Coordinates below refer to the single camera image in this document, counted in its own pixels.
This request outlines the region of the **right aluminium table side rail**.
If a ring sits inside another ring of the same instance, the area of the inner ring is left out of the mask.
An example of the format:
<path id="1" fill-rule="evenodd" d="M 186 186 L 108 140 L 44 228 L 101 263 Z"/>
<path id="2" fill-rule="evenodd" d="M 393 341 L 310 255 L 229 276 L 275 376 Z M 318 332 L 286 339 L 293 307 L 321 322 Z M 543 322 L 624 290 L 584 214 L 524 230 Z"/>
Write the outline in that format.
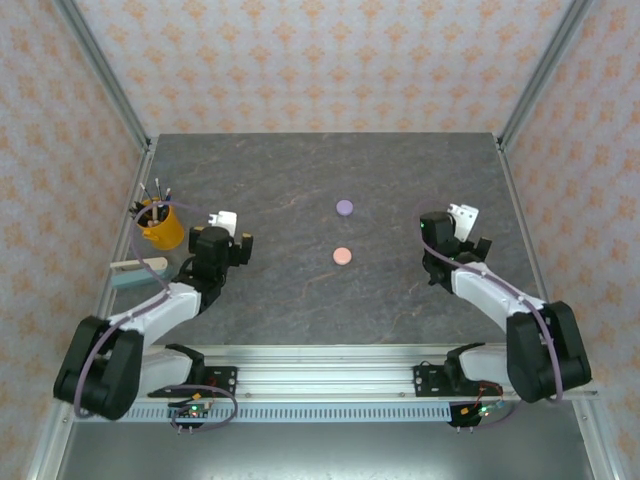
<path id="1" fill-rule="evenodd" d="M 499 243 L 494 256 L 499 259 L 499 272 L 505 275 L 504 290 L 509 304 L 507 350 L 520 363 L 549 368 L 566 355 L 563 331 L 568 330 L 571 337 L 575 335 L 575 318 L 565 303 L 547 299 L 512 169 L 503 153 L 498 157 L 503 175 L 504 195 L 500 200 L 503 207 L 492 217 Z"/>

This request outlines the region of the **aluminium table side rail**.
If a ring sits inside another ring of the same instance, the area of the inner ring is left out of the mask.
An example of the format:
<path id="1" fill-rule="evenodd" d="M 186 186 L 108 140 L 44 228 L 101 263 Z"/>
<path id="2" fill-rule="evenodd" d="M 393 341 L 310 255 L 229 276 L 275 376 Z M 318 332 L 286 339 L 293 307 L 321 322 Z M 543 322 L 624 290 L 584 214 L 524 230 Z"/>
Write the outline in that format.
<path id="1" fill-rule="evenodd" d="M 113 306 L 117 302 L 118 290 L 112 286 L 113 276 L 112 263 L 129 260 L 131 254 L 135 254 L 136 241 L 141 237 L 139 228 L 131 218 L 129 208 L 137 201 L 142 201 L 143 190 L 141 184 L 145 185 L 149 176 L 149 171 L 155 155 L 157 139 L 151 140 L 151 145 L 143 148 L 140 154 L 137 167 L 130 178 L 130 185 L 125 195 L 124 207 L 120 219 L 117 223 L 116 237 L 113 244 L 112 253 L 105 264 L 105 278 L 101 281 L 98 299 L 93 307 L 93 316 L 102 323 L 97 329 L 97 335 L 90 341 L 90 358 L 98 356 L 98 352 L 103 349 L 115 328 L 111 325 L 111 315 Z"/>
<path id="2" fill-rule="evenodd" d="M 499 272 L 505 275 L 504 290 L 509 304 L 507 350 L 520 363 L 549 368 L 566 355 L 563 331 L 568 330 L 571 337 L 575 335 L 575 318 L 565 303 L 547 299 L 512 169 L 503 153 L 498 157 L 503 175 L 504 195 L 500 200 L 503 207 L 492 217 L 499 243 L 494 256 L 499 259 Z"/>

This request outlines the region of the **beige and blue stapler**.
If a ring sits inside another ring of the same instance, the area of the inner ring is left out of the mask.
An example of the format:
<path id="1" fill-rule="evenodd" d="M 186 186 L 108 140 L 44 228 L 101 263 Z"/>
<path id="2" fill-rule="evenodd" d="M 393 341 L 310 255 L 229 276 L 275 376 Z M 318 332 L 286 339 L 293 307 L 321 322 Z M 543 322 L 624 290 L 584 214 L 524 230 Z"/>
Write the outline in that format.
<path id="1" fill-rule="evenodd" d="M 144 258 L 143 262 L 163 280 L 171 274 L 169 261 L 165 257 Z M 155 281 L 155 277 L 137 259 L 112 262 L 110 269 L 110 283 L 115 290 L 147 285 Z"/>

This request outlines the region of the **right aluminium frame post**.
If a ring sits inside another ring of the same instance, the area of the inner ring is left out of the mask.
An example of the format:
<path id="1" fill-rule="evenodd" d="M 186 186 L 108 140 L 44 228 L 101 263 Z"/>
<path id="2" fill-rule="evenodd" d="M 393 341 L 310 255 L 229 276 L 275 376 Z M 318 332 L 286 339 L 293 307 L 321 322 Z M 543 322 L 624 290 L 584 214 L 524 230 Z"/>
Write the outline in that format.
<path id="1" fill-rule="evenodd" d="M 540 60 L 510 114 L 502 132 L 496 137 L 501 152 L 506 152 L 533 110 L 594 0 L 571 0 Z"/>

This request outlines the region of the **yellow metal pen cup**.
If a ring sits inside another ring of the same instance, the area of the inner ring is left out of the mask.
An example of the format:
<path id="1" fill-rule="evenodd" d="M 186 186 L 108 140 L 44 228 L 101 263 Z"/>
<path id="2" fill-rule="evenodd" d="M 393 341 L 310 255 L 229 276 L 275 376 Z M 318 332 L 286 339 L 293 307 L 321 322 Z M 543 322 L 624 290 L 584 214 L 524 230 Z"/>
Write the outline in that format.
<path id="1" fill-rule="evenodd" d="M 154 248 L 163 251 L 172 250 L 182 243 L 185 235 L 184 228 L 173 206 L 161 205 L 159 216 L 160 223 L 153 225 L 151 207 L 149 214 L 142 214 L 136 224 L 143 238 L 150 241 Z"/>

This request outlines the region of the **aluminium frame post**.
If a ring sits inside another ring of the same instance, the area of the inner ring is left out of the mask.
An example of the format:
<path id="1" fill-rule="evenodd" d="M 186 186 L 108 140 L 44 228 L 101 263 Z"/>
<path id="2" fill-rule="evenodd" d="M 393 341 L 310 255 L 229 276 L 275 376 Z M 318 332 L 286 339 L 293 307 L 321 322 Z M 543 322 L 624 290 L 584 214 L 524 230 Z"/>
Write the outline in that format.
<path id="1" fill-rule="evenodd" d="M 97 75 L 134 142 L 142 150 L 147 150 L 151 139 L 146 133 L 141 120 L 131 105 L 124 88 L 109 64 L 106 54 L 100 47 L 77 1 L 52 1 L 68 24 L 71 33 L 75 36 L 85 59 Z"/>
<path id="2" fill-rule="evenodd" d="M 502 132 L 496 137 L 501 152 L 506 152 L 533 110 L 594 0 L 571 0 L 540 60 L 510 114 Z"/>

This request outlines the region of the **left aluminium table side rail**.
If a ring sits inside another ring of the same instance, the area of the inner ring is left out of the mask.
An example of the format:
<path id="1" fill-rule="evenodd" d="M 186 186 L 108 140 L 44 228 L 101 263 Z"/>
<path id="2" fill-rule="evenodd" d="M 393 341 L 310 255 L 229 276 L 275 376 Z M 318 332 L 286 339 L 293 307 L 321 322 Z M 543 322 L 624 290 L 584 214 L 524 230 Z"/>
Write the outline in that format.
<path id="1" fill-rule="evenodd" d="M 117 302 L 118 290 L 112 286 L 113 276 L 112 263 L 129 260 L 131 254 L 135 254 L 136 241 L 141 237 L 139 228 L 131 218 L 129 208 L 137 201 L 142 201 L 143 190 L 141 184 L 145 185 L 149 176 L 149 171 L 155 155 L 157 139 L 151 140 L 151 145 L 143 148 L 140 154 L 137 167 L 130 178 L 130 185 L 125 195 L 124 207 L 120 219 L 117 223 L 116 237 L 113 244 L 112 253 L 105 264 L 105 278 L 101 281 L 98 299 L 93 307 L 93 316 L 102 323 L 97 329 L 97 335 L 90 341 L 90 358 L 98 356 L 98 352 L 103 349 L 115 328 L 111 325 L 111 315 L 113 306 Z"/>

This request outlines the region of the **grey metal sheet panel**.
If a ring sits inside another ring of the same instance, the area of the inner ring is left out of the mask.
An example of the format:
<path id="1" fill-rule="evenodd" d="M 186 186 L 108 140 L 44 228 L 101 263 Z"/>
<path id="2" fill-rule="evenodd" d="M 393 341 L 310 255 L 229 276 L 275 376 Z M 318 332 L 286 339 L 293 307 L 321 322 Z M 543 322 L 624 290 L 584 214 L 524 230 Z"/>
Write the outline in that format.
<path id="1" fill-rule="evenodd" d="M 164 424 L 73 428 L 56 480 L 594 480 L 572 420 L 446 424 Z"/>

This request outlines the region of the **left aluminium frame post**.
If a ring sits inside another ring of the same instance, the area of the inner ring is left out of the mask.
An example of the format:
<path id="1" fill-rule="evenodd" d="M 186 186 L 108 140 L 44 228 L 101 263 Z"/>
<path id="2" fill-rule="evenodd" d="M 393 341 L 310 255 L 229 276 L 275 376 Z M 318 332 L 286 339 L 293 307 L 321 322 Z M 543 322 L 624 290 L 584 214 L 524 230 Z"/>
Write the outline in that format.
<path id="1" fill-rule="evenodd" d="M 131 105 L 124 88 L 109 64 L 106 54 L 100 47 L 77 1 L 52 1 L 68 24 L 71 33 L 75 36 L 85 59 L 97 75 L 134 142 L 142 150 L 147 150 L 151 139 L 146 133 L 141 120 Z"/>

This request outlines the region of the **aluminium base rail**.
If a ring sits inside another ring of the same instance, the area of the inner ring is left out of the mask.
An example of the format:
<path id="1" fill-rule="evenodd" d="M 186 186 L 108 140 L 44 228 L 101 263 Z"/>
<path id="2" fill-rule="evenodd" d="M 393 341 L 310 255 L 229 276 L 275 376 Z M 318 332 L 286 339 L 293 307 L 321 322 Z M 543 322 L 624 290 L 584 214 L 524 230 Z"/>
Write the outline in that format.
<path id="1" fill-rule="evenodd" d="M 241 402 L 407 402 L 413 367 L 441 364 L 451 345 L 197 346 L 203 363 L 235 367 Z"/>

